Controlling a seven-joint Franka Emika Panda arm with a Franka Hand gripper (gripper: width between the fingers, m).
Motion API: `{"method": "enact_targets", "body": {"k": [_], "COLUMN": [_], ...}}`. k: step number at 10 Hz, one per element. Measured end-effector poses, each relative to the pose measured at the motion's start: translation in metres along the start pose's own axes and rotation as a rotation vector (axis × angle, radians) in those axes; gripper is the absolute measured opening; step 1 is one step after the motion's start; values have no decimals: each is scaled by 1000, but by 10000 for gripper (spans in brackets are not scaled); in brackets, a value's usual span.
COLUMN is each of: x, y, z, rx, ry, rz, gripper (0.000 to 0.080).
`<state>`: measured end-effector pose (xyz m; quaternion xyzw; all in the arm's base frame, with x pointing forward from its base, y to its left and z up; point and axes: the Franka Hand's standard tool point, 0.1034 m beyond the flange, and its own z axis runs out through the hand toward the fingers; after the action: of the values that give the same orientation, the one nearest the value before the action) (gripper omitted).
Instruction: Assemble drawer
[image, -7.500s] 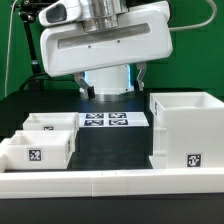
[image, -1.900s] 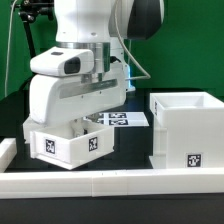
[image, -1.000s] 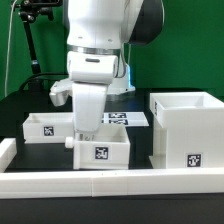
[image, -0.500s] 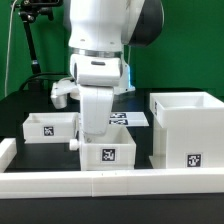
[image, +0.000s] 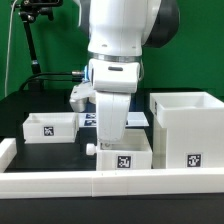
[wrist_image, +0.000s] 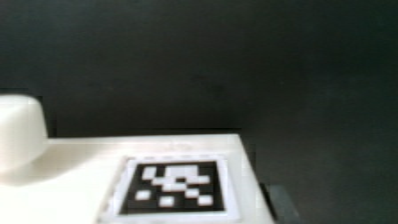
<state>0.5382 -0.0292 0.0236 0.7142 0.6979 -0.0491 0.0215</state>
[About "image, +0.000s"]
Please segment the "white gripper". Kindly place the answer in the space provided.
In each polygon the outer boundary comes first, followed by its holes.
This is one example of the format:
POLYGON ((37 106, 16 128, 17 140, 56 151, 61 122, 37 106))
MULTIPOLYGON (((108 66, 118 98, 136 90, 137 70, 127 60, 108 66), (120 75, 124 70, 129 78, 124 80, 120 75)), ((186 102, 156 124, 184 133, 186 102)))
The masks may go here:
POLYGON ((96 97, 97 139, 114 144, 124 136, 131 94, 137 91, 140 64, 91 59, 89 76, 96 97))

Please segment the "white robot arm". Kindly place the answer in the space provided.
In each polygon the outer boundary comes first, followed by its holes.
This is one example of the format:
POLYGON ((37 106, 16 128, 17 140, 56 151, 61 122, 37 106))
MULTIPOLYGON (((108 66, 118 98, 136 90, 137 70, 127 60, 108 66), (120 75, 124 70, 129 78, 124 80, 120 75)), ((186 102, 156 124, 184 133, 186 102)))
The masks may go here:
POLYGON ((160 48, 177 33, 177 0, 73 0, 89 36, 88 75, 96 91, 97 138, 123 138, 131 95, 142 69, 142 48, 160 48))

